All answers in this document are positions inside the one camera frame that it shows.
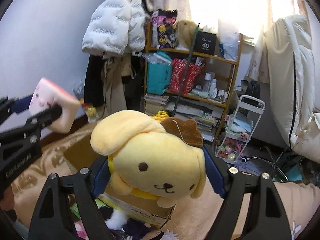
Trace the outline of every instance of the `beige bedspread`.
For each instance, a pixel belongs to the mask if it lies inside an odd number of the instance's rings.
[[[41,189],[52,172],[60,176],[69,175],[63,153],[73,144],[80,141],[92,132],[94,124],[88,124],[74,134],[52,143],[43,148],[43,156],[31,165],[12,184],[15,195],[15,210],[20,222],[29,226],[33,209],[41,192]],[[320,189],[303,184],[276,183],[277,190],[284,203],[290,227],[293,221],[295,226],[301,225],[305,228],[317,207],[320,205]],[[246,217],[249,195],[245,195],[238,223],[233,237],[241,234]],[[178,201],[171,221],[165,226],[179,234],[180,240],[203,240],[209,228],[218,214],[222,199],[215,194],[209,181],[204,189],[203,195],[198,199],[190,197]]]

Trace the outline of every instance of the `white rolling cart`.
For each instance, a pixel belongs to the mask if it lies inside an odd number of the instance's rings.
[[[259,107],[256,107],[256,106],[253,106],[253,105],[250,105],[248,103],[245,103],[243,102],[243,99],[245,98],[248,98],[248,99],[251,99],[251,100],[254,100],[258,103],[260,103],[260,105],[262,106],[262,108],[259,108]],[[260,99],[257,99],[257,98],[254,98],[254,97],[251,97],[251,96],[248,96],[248,95],[242,95],[238,102],[237,102],[237,108],[233,114],[233,117],[230,121],[230,123],[232,124],[233,121],[234,121],[234,118],[236,117],[236,114],[237,112],[239,111],[239,108],[243,108],[243,109],[246,109],[246,110],[249,110],[251,112],[254,112],[254,113],[257,113],[259,116],[258,116],[258,119],[257,121],[254,123],[253,125],[253,129],[252,129],[252,132],[251,133],[244,133],[244,134],[241,134],[240,136],[239,135],[234,135],[230,132],[228,132],[228,127],[226,127],[226,132],[225,132],[225,137],[221,143],[220,146],[217,146],[216,144],[213,146],[214,147],[214,151],[215,151],[215,155],[219,158],[222,158],[225,162],[227,163],[230,163],[230,164],[235,164],[239,158],[239,156],[242,154],[242,152],[244,151],[245,147],[247,146],[248,142],[250,141],[251,139],[251,136],[253,135],[259,121],[260,121],[260,118],[265,110],[265,102],[263,102],[262,100]],[[221,156],[219,153],[221,152],[222,150],[222,147],[226,147],[224,145],[225,141],[227,138],[231,138],[231,139],[235,139],[238,141],[239,144],[244,144],[244,146],[242,146],[241,148],[241,151],[235,151],[235,154],[236,154],[236,157],[232,160],[232,159],[228,159],[227,157],[223,157]]]

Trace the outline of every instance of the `red bag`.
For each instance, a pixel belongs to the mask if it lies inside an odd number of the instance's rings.
[[[179,93],[180,85],[182,83],[184,70],[186,69],[187,62],[175,58],[172,62],[172,75],[169,85],[169,90],[175,93]],[[186,76],[186,80],[183,85],[182,94],[185,95],[189,93],[193,88],[193,83],[196,80],[196,78],[199,76],[201,72],[201,67],[197,66],[193,63],[190,63],[188,68],[188,73]]]

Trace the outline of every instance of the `bottle cap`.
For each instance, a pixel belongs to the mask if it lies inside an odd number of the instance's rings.
[[[206,73],[204,79],[207,80],[207,81],[210,81],[211,80],[211,74],[210,73]]]

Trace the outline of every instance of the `metal bolt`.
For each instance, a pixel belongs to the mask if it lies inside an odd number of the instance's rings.
[[[36,137],[35,135],[31,136],[31,137],[30,137],[30,143],[31,143],[31,144],[34,144],[34,143],[36,143],[36,142],[37,142],[37,137]]]
[[[235,168],[235,167],[231,167],[231,168],[229,169],[229,171],[230,171],[232,174],[237,174],[237,173],[238,173],[238,169]]]
[[[89,169],[88,169],[88,168],[82,168],[82,169],[80,170],[80,173],[83,174],[83,175],[87,174],[88,172],[89,172]]]
[[[270,175],[269,175],[268,173],[264,172],[264,173],[262,173],[262,177],[263,177],[264,179],[269,179],[269,178],[270,178]]]
[[[51,173],[49,175],[49,179],[55,179],[57,177],[57,174],[56,173]]]

